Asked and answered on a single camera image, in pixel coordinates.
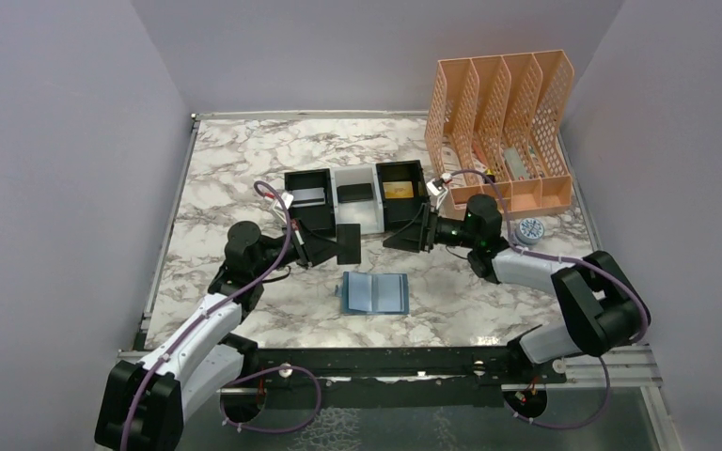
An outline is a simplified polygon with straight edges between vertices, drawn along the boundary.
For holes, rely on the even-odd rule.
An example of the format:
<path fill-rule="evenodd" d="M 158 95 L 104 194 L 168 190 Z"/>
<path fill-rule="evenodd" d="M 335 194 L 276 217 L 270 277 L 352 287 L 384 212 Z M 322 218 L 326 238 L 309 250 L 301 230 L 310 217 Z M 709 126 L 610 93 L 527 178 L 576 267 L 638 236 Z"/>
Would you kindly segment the blue card holder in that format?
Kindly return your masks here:
<path fill-rule="evenodd" d="M 405 273 L 345 272 L 335 295 L 345 315 L 408 315 L 410 311 Z"/>

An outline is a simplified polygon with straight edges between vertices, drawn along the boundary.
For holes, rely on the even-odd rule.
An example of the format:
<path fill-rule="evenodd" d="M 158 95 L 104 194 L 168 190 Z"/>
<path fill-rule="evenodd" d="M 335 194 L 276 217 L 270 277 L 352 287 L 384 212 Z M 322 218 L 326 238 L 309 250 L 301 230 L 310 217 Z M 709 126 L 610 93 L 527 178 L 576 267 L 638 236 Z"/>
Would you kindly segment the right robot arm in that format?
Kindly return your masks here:
<path fill-rule="evenodd" d="M 424 204 L 383 245 L 413 253 L 430 252 L 435 245 L 461 247 L 478 278 L 556 297 L 560 322 L 539 326 L 508 344 L 505 369 L 515 381 L 530 381 L 547 362 L 576 355 L 600 357 L 646 333 L 646 305 L 610 254 L 548 256 L 513 245 L 503 236 L 502 225 L 497 202 L 475 194 L 461 220 L 443 217 Z"/>

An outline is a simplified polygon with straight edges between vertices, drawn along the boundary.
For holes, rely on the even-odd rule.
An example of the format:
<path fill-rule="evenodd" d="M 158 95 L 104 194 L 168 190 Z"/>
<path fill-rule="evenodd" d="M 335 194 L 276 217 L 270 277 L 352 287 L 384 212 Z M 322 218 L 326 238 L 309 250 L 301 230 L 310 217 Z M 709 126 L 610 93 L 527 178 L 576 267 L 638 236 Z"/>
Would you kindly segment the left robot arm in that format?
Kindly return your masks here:
<path fill-rule="evenodd" d="M 135 363 L 120 360 L 109 372 L 95 442 L 114 450 L 173 450 L 185 422 L 212 392 L 253 381 L 257 359 L 222 340 L 256 307 L 270 272 L 309 264 L 312 240 L 296 220 L 288 220 L 278 238 L 250 221 L 233 225 L 226 260 L 195 313 L 157 349 Z"/>

